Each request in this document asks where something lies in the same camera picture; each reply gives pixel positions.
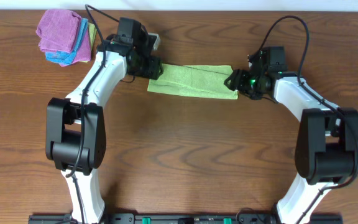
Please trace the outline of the light green microfiber cloth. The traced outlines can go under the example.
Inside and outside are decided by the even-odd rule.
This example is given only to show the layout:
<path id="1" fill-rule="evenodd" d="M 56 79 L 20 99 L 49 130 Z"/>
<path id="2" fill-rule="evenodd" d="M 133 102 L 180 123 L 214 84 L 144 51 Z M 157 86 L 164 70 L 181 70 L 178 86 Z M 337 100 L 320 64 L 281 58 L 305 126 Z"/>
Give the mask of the light green microfiber cloth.
<path id="1" fill-rule="evenodd" d="M 237 91 L 224 85 L 232 73 L 229 65 L 163 65 L 158 80 L 150 80 L 147 91 L 167 95 L 236 100 Z"/>

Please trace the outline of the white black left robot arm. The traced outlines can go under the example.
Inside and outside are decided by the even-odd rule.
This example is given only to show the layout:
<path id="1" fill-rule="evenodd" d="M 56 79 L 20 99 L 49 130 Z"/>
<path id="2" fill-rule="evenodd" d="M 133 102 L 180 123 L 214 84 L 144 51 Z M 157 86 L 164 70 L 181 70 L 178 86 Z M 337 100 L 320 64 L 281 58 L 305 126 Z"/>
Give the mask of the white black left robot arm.
<path id="1" fill-rule="evenodd" d="M 120 18 L 117 33 L 101 40 L 94 64 L 77 88 L 47 105 L 45 153 L 68 184 L 72 222 L 100 223 L 103 218 L 98 169 L 106 152 L 104 107 L 126 75 L 161 76 L 161 59 L 152 55 L 159 45 L 158 34 L 137 20 Z"/>

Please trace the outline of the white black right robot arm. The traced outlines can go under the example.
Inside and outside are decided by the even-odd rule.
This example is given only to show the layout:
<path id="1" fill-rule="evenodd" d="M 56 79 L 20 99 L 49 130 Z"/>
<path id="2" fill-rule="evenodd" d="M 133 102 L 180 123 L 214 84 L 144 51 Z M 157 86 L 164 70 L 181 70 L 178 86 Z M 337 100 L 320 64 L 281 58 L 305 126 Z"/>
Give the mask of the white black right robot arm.
<path id="1" fill-rule="evenodd" d="M 313 213 L 330 191 L 358 175 L 358 112 L 326 101 L 291 72 L 283 47 L 266 47 L 248 57 L 249 69 L 234 70 L 224 85 L 252 100 L 266 96 L 300 122 L 295 147 L 296 177 L 270 214 L 245 214 L 245 223 L 342 223 L 340 215 Z"/>

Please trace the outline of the bottom green folded cloth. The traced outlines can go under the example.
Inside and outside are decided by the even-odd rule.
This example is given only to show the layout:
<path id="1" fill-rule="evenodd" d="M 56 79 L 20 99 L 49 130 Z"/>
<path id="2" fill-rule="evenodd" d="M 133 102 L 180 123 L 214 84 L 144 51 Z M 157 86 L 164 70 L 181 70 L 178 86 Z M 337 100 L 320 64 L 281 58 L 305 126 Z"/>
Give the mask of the bottom green folded cloth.
<path id="1" fill-rule="evenodd" d="M 95 40 L 95 37 L 96 37 L 96 27 L 95 27 L 95 25 L 92 24 L 92 23 L 89 23 L 88 24 L 88 31 L 89 31 L 89 43 L 90 43 L 90 49 L 91 49 L 91 55 L 92 55 L 94 40 Z"/>

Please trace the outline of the lower purple folded cloth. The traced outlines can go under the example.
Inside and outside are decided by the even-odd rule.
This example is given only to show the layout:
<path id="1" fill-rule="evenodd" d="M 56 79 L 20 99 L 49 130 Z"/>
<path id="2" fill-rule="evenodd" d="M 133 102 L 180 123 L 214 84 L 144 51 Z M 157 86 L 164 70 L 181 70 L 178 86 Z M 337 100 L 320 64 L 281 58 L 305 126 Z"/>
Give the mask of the lower purple folded cloth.
<path id="1" fill-rule="evenodd" d="M 66 67 L 73 63 L 88 62 L 89 60 L 91 60 L 90 37 L 89 31 L 86 30 L 81 45 L 78 47 L 76 55 L 73 57 L 73 60 L 68 61 L 68 64 L 60 63 L 60 66 Z"/>

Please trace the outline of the blue folded cloth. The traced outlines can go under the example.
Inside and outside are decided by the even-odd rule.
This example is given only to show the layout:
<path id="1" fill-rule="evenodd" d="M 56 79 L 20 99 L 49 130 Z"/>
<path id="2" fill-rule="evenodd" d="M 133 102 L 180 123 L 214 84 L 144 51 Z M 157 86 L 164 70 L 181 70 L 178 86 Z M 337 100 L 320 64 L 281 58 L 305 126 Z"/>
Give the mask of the blue folded cloth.
<path id="1" fill-rule="evenodd" d="M 54 53 L 52 52 L 45 52 L 45 58 L 53 63 L 59 63 L 62 65 L 70 65 L 73 63 L 76 54 L 78 52 L 78 49 L 81 47 L 82 41 L 84 39 L 85 33 L 88 30 L 88 20 L 85 18 L 81 19 L 78 33 L 76 36 L 76 40 L 73 46 L 73 50 L 68 52 L 62 52 L 62 51 L 56 51 Z"/>

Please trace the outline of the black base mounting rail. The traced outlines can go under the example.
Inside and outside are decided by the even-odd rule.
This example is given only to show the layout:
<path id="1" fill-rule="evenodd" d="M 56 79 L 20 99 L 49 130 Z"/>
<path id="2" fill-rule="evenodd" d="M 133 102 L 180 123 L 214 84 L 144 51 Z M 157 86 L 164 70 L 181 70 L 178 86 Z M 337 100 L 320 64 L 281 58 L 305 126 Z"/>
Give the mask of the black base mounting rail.
<path id="1" fill-rule="evenodd" d="M 80 223 L 67 215 L 31 215 L 29 224 Z M 134 215 L 116 213 L 103 215 L 99 223 L 103 224 L 263 224 L 280 223 L 270 214 L 240 213 L 229 215 Z M 340 215 L 312 215 L 311 224 L 343 224 Z"/>

